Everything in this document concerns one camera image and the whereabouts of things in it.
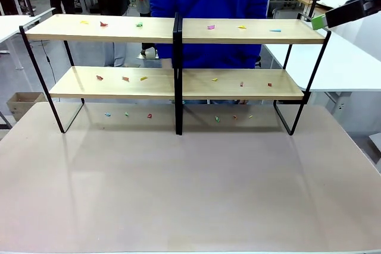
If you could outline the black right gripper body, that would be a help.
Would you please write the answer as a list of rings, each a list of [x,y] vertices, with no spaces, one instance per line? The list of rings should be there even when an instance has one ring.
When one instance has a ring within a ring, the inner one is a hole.
[[[380,11],[380,2],[352,2],[325,13],[328,28],[340,26]]]

